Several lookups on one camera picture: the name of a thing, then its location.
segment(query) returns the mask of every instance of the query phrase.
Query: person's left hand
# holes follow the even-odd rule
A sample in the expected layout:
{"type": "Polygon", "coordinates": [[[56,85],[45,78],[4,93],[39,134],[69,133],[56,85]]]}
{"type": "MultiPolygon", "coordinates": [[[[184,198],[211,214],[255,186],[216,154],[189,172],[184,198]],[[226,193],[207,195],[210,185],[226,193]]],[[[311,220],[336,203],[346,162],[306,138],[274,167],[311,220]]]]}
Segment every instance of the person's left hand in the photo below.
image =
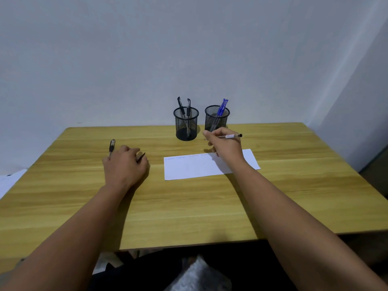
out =
{"type": "Polygon", "coordinates": [[[102,160],[105,173],[105,186],[127,192],[136,184],[147,170],[148,160],[144,156],[139,163],[136,163],[136,153],[139,148],[130,149],[122,145],[119,150],[115,150],[112,155],[102,160]]]}

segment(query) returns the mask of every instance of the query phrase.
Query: pen holder rim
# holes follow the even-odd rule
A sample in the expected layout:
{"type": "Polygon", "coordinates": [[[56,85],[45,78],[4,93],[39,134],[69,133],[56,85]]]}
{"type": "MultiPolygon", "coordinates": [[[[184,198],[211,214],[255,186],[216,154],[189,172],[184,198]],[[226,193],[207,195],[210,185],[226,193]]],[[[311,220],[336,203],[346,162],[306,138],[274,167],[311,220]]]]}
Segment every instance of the pen holder rim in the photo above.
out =
{"type": "Polygon", "coordinates": [[[210,106],[208,106],[208,107],[205,108],[205,114],[206,114],[207,116],[210,116],[210,117],[213,117],[213,118],[225,118],[225,117],[228,117],[228,116],[230,115],[230,110],[229,110],[228,108],[226,108],[226,107],[225,107],[225,110],[228,111],[228,114],[226,114],[226,115],[222,115],[222,116],[214,116],[214,115],[209,114],[209,113],[207,112],[208,108],[210,108],[210,107],[215,107],[215,106],[216,106],[216,107],[220,107],[220,105],[210,105],[210,106]]]}
{"type": "Polygon", "coordinates": [[[178,109],[180,109],[180,107],[178,107],[177,109],[174,110],[173,115],[174,115],[176,118],[179,118],[179,119],[181,119],[181,120],[192,120],[192,119],[197,118],[197,117],[199,116],[199,111],[198,111],[198,109],[190,106],[190,109],[194,109],[194,110],[197,112],[197,115],[196,115],[196,116],[193,116],[193,117],[190,117],[190,118],[179,117],[179,116],[177,116],[177,115],[175,114],[175,112],[176,112],[178,109]]]}

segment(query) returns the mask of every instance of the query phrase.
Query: black pants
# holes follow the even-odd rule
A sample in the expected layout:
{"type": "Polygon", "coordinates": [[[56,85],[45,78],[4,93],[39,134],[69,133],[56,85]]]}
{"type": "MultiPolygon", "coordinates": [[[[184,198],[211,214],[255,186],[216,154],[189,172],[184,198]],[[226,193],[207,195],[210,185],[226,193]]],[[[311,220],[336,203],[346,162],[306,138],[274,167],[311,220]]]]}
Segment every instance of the black pants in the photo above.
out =
{"type": "Polygon", "coordinates": [[[164,290],[182,271],[182,257],[201,254],[233,290],[296,290],[266,240],[170,248],[92,276],[88,290],[164,290]]]}

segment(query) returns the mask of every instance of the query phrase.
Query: forearm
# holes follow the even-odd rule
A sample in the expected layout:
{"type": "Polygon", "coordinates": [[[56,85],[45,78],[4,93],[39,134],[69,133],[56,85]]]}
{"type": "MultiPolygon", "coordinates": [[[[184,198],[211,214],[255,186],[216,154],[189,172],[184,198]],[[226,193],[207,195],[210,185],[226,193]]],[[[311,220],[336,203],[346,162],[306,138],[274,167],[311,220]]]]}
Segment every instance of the forearm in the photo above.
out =
{"type": "Polygon", "coordinates": [[[91,275],[122,192],[102,187],[15,269],[5,290],[76,290],[91,275]]]}
{"type": "Polygon", "coordinates": [[[230,165],[263,233],[299,289],[386,290],[332,231],[245,162],[230,165]]]}

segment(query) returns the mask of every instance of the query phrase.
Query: wooden tabletop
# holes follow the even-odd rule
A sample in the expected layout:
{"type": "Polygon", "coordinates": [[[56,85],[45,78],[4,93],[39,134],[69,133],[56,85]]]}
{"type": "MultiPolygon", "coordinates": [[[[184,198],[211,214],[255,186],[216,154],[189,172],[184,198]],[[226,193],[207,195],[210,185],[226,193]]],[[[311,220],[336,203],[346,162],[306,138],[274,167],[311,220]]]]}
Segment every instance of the wooden tabletop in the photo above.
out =
{"type": "MultiPolygon", "coordinates": [[[[229,127],[243,134],[260,173],[335,233],[388,229],[388,201],[304,124],[229,127]]],[[[66,129],[0,200],[0,259],[30,254],[97,192],[113,138],[140,147],[151,168],[123,200],[105,249],[264,238],[233,175],[164,180],[163,157],[208,148],[201,132],[184,142],[174,126],[66,129]]]]}

